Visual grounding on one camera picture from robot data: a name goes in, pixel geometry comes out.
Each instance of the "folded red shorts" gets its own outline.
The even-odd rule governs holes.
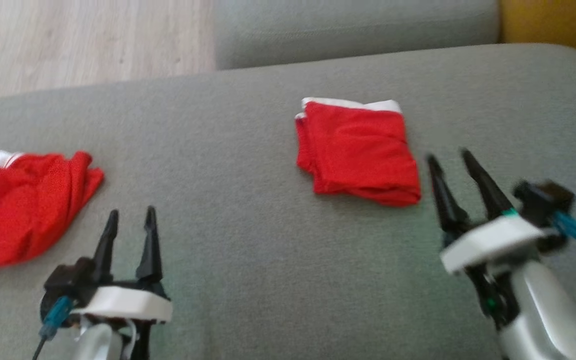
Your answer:
[[[101,169],[77,152],[34,155],[0,151],[0,266],[41,255],[66,232],[101,184]]]
[[[352,194],[392,207],[419,202],[417,164],[397,102],[307,97],[302,107],[295,117],[297,166],[313,175],[316,194]]]

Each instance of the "sofa cushion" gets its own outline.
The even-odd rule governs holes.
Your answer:
[[[295,165],[305,96],[398,101],[419,205],[313,194]],[[113,272],[134,276],[148,205],[174,301],[172,321],[153,329],[153,359],[501,358],[471,283],[439,258],[427,153],[484,216],[462,146],[508,194],[521,178],[576,192],[576,50],[423,50],[3,98],[0,149],[86,150],[106,180],[45,255],[0,268],[0,360],[32,355],[43,282],[94,252],[114,208]],[[576,302],[576,244],[547,262]],[[41,358],[73,353],[73,335]]]
[[[497,0],[217,0],[218,68],[491,44]]]

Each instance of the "black cable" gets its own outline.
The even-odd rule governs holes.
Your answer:
[[[39,358],[39,353],[41,353],[42,349],[44,348],[44,344],[46,344],[46,338],[42,337],[41,341],[39,341],[39,345],[37,345],[37,350],[34,351],[32,360],[37,360]]]

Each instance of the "robotic arm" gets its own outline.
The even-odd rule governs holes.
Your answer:
[[[459,207],[437,159],[428,165],[441,229],[441,261],[451,274],[465,273],[479,306],[494,321],[501,351],[508,360],[576,360],[576,307],[540,254],[562,248],[562,228],[574,194],[547,182],[521,182],[514,195],[518,212],[468,150],[462,152],[477,183],[487,221],[472,222]]]
[[[113,210],[93,258],[59,265],[43,285],[41,343],[57,328],[79,328],[73,360],[148,360],[151,326],[172,317],[172,303],[161,283],[160,240],[154,207],[148,207],[146,241],[136,280],[115,281],[110,272],[119,212]]]

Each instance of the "wooden floor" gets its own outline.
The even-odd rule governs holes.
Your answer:
[[[212,71],[212,0],[0,0],[0,97]]]

